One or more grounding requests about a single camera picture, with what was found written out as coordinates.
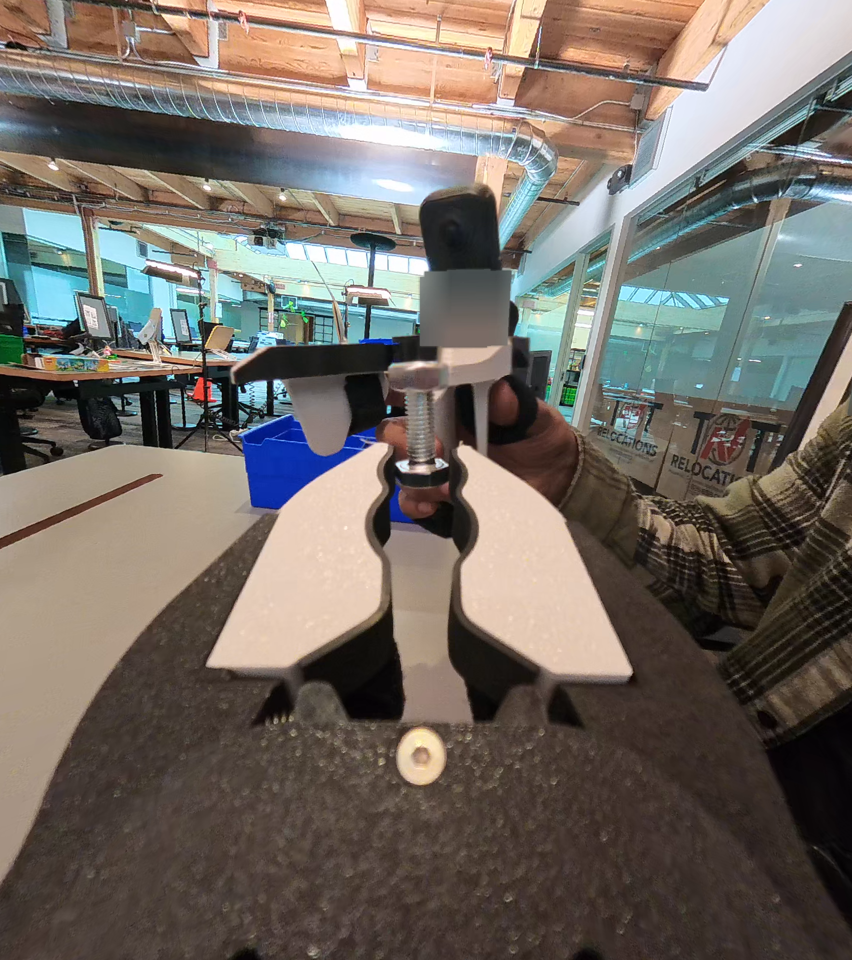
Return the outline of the steel hex nut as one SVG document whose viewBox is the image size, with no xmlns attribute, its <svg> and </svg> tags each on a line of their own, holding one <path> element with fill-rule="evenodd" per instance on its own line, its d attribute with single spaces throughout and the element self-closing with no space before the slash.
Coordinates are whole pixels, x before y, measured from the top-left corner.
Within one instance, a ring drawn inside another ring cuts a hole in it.
<svg viewBox="0 0 852 960">
<path fill-rule="evenodd" d="M 404 489 L 435 489 L 449 482 L 449 465 L 442 458 L 429 462 L 399 460 L 395 462 L 395 477 Z"/>
</svg>

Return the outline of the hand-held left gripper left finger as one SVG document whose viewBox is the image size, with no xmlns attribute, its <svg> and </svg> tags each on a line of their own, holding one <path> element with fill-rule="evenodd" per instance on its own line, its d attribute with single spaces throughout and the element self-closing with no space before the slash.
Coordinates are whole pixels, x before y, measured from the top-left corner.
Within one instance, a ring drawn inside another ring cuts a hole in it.
<svg viewBox="0 0 852 960">
<path fill-rule="evenodd" d="M 279 510 L 206 667 L 279 682 L 291 695 L 330 685 L 355 718 L 400 718 L 394 631 L 394 451 L 376 441 Z"/>
</svg>

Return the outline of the wooden office desk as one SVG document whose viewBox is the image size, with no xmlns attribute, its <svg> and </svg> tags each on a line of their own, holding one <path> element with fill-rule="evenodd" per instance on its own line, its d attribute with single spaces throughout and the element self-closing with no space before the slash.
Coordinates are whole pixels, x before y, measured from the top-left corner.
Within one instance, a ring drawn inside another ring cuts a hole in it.
<svg viewBox="0 0 852 960">
<path fill-rule="evenodd" d="M 105 362 L 105 368 L 48 368 L 24 364 L 0 365 L 0 397 L 9 393 L 12 379 L 28 379 L 51 387 L 75 387 L 84 400 L 116 398 L 126 395 L 159 394 L 158 398 L 140 402 L 140 421 L 143 446 L 171 449 L 173 426 L 169 393 L 193 375 L 207 379 L 221 379 L 238 361 L 237 357 L 215 355 L 212 364 L 198 365 L 196 361 L 173 358 L 172 363 L 151 361 Z"/>
</svg>

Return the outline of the black floor lamp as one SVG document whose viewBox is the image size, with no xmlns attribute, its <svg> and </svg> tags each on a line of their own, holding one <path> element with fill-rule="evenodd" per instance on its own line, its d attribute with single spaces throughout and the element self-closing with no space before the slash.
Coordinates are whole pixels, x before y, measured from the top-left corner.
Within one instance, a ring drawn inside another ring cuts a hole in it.
<svg viewBox="0 0 852 960">
<path fill-rule="evenodd" d="M 386 306 L 389 303 L 389 293 L 375 284 L 376 259 L 380 254 L 388 255 L 396 249 L 396 241 L 385 234 L 361 231 L 351 234 L 351 243 L 367 255 L 367 279 L 358 288 L 359 292 L 351 294 L 357 305 L 364 307 L 364 321 L 362 339 L 371 337 L 372 309 L 374 306 Z"/>
</svg>

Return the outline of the wall vent grille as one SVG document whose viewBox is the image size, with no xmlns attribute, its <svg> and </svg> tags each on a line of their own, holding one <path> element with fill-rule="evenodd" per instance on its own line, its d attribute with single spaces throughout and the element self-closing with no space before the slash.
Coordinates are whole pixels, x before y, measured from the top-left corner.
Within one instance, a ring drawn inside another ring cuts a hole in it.
<svg viewBox="0 0 852 960">
<path fill-rule="evenodd" d="M 629 187 L 637 186 L 648 174 L 658 168 L 672 110 L 672 106 L 667 107 L 660 116 L 642 129 L 632 162 Z"/>
</svg>

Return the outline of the silver ventilation duct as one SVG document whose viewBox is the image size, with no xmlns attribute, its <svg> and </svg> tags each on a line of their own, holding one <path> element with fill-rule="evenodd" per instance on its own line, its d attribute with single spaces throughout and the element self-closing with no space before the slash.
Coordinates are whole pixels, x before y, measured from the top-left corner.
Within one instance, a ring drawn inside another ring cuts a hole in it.
<svg viewBox="0 0 852 960">
<path fill-rule="evenodd" d="M 524 118 L 364 102 L 204 70 L 3 48 L 0 93 L 514 163 L 524 174 L 501 213 L 502 243 L 559 165 L 555 144 Z"/>
</svg>

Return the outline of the printed cardboard box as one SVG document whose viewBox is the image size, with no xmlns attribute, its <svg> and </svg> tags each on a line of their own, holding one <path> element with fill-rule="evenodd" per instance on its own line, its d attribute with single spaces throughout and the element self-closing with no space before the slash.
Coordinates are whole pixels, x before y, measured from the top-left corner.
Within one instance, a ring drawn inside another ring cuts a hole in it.
<svg viewBox="0 0 852 960">
<path fill-rule="evenodd" d="M 648 391 L 603 391 L 590 419 L 594 445 L 623 474 L 653 490 L 672 432 L 665 402 Z"/>
<path fill-rule="evenodd" d="M 724 496 L 736 481 L 771 469 L 792 414 L 715 402 L 680 416 L 656 484 L 663 497 Z"/>
</svg>

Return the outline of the steel hex bolt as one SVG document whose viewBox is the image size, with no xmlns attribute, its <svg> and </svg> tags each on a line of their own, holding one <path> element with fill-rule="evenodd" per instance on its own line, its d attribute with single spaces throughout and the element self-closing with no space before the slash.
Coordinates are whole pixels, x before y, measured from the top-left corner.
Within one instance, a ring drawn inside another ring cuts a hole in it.
<svg viewBox="0 0 852 960">
<path fill-rule="evenodd" d="M 423 473 L 440 467 L 436 456 L 435 401 L 448 386 L 448 378 L 447 366 L 439 361 L 404 361 L 391 364 L 387 370 L 390 387 L 405 397 L 410 470 Z"/>
</svg>

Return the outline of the person's right forearm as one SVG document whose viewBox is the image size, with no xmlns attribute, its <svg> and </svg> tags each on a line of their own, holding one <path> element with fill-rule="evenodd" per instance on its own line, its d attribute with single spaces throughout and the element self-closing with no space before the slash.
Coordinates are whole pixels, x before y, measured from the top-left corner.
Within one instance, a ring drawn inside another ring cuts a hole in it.
<svg viewBox="0 0 852 960">
<path fill-rule="evenodd" d="M 622 562 L 684 615 L 749 632 L 754 642 L 852 638 L 852 415 L 830 414 L 772 472 L 724 495 L 641 495 L 574 433 L 579 463 L 563 501 Z"/>
</svg>

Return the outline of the dark framed whiteboard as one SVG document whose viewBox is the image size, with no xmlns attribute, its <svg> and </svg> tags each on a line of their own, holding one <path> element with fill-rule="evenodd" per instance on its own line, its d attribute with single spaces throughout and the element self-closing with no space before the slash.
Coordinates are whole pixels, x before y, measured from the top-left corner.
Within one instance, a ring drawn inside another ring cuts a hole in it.
<svg viewBox="0 0 852 960">
<path fill-rule="evenodd" d="M 773 471 L 818 432 L 823 421 L 852 390 L 852 301 L 845 303 L 832 326 L 809 382 L 794 410 L 770 464 Z"/>
</svg>

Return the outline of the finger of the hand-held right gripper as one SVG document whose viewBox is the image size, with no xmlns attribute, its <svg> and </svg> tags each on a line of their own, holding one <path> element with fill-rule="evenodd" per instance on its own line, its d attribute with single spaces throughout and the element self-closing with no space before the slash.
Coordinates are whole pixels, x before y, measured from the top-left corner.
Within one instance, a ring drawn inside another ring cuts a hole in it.
<svg viewBox="0 0 852 960">
<path fill-rule="evenodd" d="M 482 347 L 442 346 L 437 350 L 440 366 L 436 392 L 436 438 L 443 451 L 458 445 L 455 388 L 472 388 L 476 448 L 489 450 L 490 393 L 492 386 L 512 370 L 513 352 L 508 344 Z"/>
<path fill-rule="evenodd" d="M 235 363 L 231 381 L 280 381 L 310 449 L 328 456 L 387 416 L 395 349 L 393 341 L 273 345 Z"/>
</svg>

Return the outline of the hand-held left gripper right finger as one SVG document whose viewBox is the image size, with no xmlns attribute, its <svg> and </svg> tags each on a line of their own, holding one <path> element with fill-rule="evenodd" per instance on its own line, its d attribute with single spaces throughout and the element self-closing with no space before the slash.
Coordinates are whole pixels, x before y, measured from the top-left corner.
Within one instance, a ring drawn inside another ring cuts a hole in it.
<svg viewBox="0 0 852 960">
<path fill-rule="evenodd" d="M 634 668 L 560 510 L 477 449 L 453 451 L 448 652 L 473 714 L 513 690 L 624 685 Z"/>
</svg>

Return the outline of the person's right hand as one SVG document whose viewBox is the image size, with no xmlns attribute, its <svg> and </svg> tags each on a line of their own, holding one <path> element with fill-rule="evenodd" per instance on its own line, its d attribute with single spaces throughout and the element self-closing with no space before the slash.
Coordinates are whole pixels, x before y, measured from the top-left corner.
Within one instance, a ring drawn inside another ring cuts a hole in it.
<svg viewBox="0 0 852 960">
<path fill-rule="evenodd" d="M 463 421 L 457 413 L 458 442 L 475 446 L 472 420 Z M 487 455 L 509 473 L 537 490 L 559 508 L 577 474 L 580 445 L 569 423 L 513 376 L 496 381 L 489 392 L 489 446 Z M 507 444 L 495 444 L 496 438 L 518 437 Z M 393 447 L 397 459 L 408 455 L 407 417 L 390 417 L 376 427 L 377 441 Z M 433 488 L 400 488 L 398 503 L 403 514 L 428 527 L 440 504 L 450 499 L 449 484 Z"/>
</svg>

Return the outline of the blue plastic bin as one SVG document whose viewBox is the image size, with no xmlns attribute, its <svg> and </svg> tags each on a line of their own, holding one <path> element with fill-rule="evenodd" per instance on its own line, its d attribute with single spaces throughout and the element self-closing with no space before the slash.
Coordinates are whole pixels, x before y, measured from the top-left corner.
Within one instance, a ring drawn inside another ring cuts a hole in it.
<svg viewBox="0 0 852 960">
<path fill-rule="evenodd" d="M 312 450 L 300 422 L 286 414 L 245 431 L 241 437 L 250 503 L 255 508 L 291 513 L 297 520 L 330 520 L 341 514 L 361 518 L 369 510 L 353 499 L 374 494 L 375 465 L 365 462 L 342 469 L 349 459 L 375 444 L 372 429 L 346 437 L 331 455 Z"/>
</svg>

